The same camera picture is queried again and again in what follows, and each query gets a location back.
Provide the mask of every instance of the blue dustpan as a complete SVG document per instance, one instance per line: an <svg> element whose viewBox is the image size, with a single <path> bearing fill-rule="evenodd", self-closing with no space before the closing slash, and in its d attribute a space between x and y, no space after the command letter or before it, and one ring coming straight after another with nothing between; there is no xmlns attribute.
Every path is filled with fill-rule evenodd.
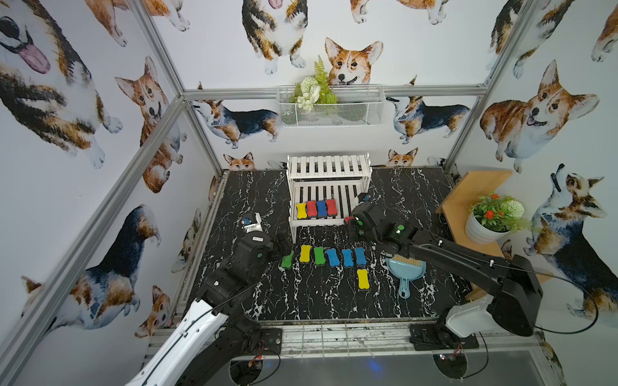
<svg viewBox="0 0 618 386"><path fill-rule="evenodd" d="M427 263L419 260L414 261L419 263L419 265L409 264L395 259L386 259L388 270L391 271L394 277L399 279L399 296L403 299L410 297L409 283L412 280L419 279L425 274Z"/></svg>

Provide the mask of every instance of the marble floor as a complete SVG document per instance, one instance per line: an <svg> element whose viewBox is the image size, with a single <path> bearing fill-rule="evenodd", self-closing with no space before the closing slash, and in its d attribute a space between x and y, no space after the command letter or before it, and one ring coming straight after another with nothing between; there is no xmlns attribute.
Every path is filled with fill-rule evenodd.
<svg viewBox="0 0 618 386"><path fill-rule="evenodd" d="M438 167L375 168L369 193L373 202L391 208L412 225L452 240L446 220L434 213L450 190ZM230 173L191 300L204 277L232 253L234 243L243 236L239 225L242 214L259 212L265 232L290 236L289 200L285 171ZM342 249L364 246L370 289L358 289L356 265L330 267L328 258L323 266L300 263L303 244L336 248L341 260ZM258 321L437 317L465 301L470 291L468 281L428 264L426 274L410 284L410 298L400 298L399 279L388 272L385 259L362 243L350 242L344 226L299 228L294 251L292 268L281 268L280 261L272 263L253 298L243 304L247 315Z"/></svg>

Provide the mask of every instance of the dog tongue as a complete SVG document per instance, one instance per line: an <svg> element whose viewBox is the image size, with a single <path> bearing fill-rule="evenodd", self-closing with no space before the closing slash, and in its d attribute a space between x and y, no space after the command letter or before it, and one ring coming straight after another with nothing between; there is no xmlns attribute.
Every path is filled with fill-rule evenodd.
<svg viewBox="0 0 618 386"><path fill-rule="evenodd" d="M19 56L36 72L47 73L51 68L45 55L32 43L19 51Z"/></svg>
<svg viewBox="0 0 618 386"><path fill-rule="evenodd" d="M268 0L268 2L270 3L271 7L275 9L279 9L283 6L283 0Z"/></svg>

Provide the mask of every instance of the wire mesh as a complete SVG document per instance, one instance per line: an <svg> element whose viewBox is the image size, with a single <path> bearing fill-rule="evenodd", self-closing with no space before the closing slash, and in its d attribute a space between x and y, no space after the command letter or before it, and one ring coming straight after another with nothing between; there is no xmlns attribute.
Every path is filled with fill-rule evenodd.
<svg viewBox="0 0 618 386"><path fill-rule="evenodd" d="M280 86L277 102L284 127L375 126L382 120L381 85L334 86L336 104L314 104L307 111L293 101L294 86Z"/></svg>

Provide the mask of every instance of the black cable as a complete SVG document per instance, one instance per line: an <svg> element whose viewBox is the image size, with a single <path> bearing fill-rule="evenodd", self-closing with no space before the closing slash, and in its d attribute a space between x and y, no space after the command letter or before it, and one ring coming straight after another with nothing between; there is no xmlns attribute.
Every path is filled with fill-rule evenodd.
<svg viewBox="0 0 618 386"><path fill-rule="evenodd" d="M433 246L433 245L432 245L432 244L421 244L421 245L417 245L417 247L418 247L418 248L421 248L421 249L424 249L424 250L432 250L432 251L434 251L434 252L437 252L437 251L440 251L440 250L441 250L441 248L440 248L440 247L437 247L437 248L431 249L431 248L425 248L426 246ZM486 263L486 264L491 264L489 261L485 261L485 260L482 260L482 259L476 258L476 257L474 257L474 256L470 256L470 255L465 254L465 253L461 253L461 254L462 254L462 255L464 255L464 256L466 256L466 257L468 257L468 258L470 258L470 259L473 259L473 260L476 260L476 261L480 261L480 262L484 262L484 263ZM593 304L595 305L595 319L592 321L592 323L591 323L591 324L587 325L586 327L584 327L584 328L582 328L582 329L580 329L580 330L576 330L576 331L566 331L566 332L563 332L563 331L554 331L554 330L548 330L548 329L544 329L544 328L542 328L542 327L538 327L537 325L535 326L535 328L537 328L537 329L539 329L539 330L541 330L541 331L553 332L554 334L573 335L573 334L579 334L580 332L584 332L584 331L586 331L586 330L590 330L590 329L592 328L592 326L594 326L594 325L596 324L596 321L598 321L598 320L599 320L599 306L596 304L595 299L592 297L592 295L590 294L590 292L588 292L588 290L586 290L585 288L583 288L583 287L582 287L581 285L579 285L578 283L575 283L573 280L565 279L565 278L563 278L563 277L556 276L556 275L552 275L552 274L546 274L546 273L544 273L544 272L529 271L529 270L527 270L527 269L522 269L522 268L516 268L516 267L510 267L510 266L501 266L501 265L498 265L498 264L493 264L492 266L493 266L493 267L506 268L506 269L512 269L512 270L515 270L515 271L527 272L527 273L529 273L529 274L543 275L543 276L547 276L547 277L555 277L556 279L560 279L560 280L563 280L563 281L565 281L565 282L567 282L567 283L571 283L571 284L572 284L572 285L574 285L575 287L579 288L579 289L580 289L583 293L585 293L586 295L588 295L588 298L589 298L590 300L592 300Z"/></svg>
<svg viewBox="0 0 618 386"><path fill-rule="evenodd" d="M485 370L485 368L489 364L489 349L487 348L487 342L485 342L485 337L483 336L483 334L481 334L480 332L478 334L481 335L481 338L483 338L483 344L485 345L485 355L486 355L486 358L487 358L485 360L485 365L483 367L481 367L481 369L479 371L473 372L469 376L462 377L462 379L470 378L470 377L473 377L473 376L477 375L479 372Z"/></svg>
<svg viewBox="0 0 618 386"><path fill-rule="evenodd" d="M281 355L277 354L275 351L272 351L272 350L263 350L262 352L265 352L265 351L268 351L269 353L273 353L273 354L276 354L276 355L277 355L277 357L279 358L279 362L277 363L277 367L275 367L275 370L274 370L272 373L268 374L268 376L267 376L266 378L264 378L264 379L260 379L260 380L259 380L259 381L257 381L257 382L254 382L254 383L252 383L252 384L249 384L249 386L251 386L251 385L257 385L258 383L260 383L260 382L264 382L266 379L269 379L270 377L272 377L272 376L273 376L273 374L274 374L274 373L276 373L276 372L277 372L277 370L279 370L279 366L281 366Z"/></svg>
<svg viewBox="0 0 618 386"><path fill-rule="evenodd" d="M250 289L252 289L253 287L255 287L256 285L258 285L259 283L262 282L262 280L264 280L265 278L267 278L267 276L264 276L263 278L261 278L260 280L258 280L257 282L251 284L249 287L245 288L244 290L238 292L236 295L230 297L229 299L227 299L226 301L224 301L221 304L217 304L215 307L212 307L211 309L209 309L208 311L206 311L205 313L203 313L202 315L198 316L193 322L191 322L191 324L185 329L185 331L188 331L191 327L193 327L193 325L195 323L197 323L197 321L199 321L202 317L205 317L206 315L208 315L209 313L213 312L214 309L221 307L222 305L226 304L228 301L230 300L234 300L237 297L239 297L240 295L244 294L245 292L249 291ZM165 357L167 356L167 354L172 351L172 349L174 348L174 346L176 346L176 343L178 343L180 341L180 339L184 338L184 335L180 335L178 337L178 339L174 342L174 344L172 344L172 346L167 349L167 351L165 352L165 354L163 354L163 356L161 357L161 359L159 359L159 361L155 364L155 366L153 367L153 369L150 371L150 374L148 374L148 377L146 377L146 380L144 380L144 382L142 383L142 386L146 386L146 384L148 383L148 379L150 379L150 376L153 375L153 373L155 372L156 368L159 367L159 365L161 364L161 362L163 361L163 359L165 359Z"/></svg>

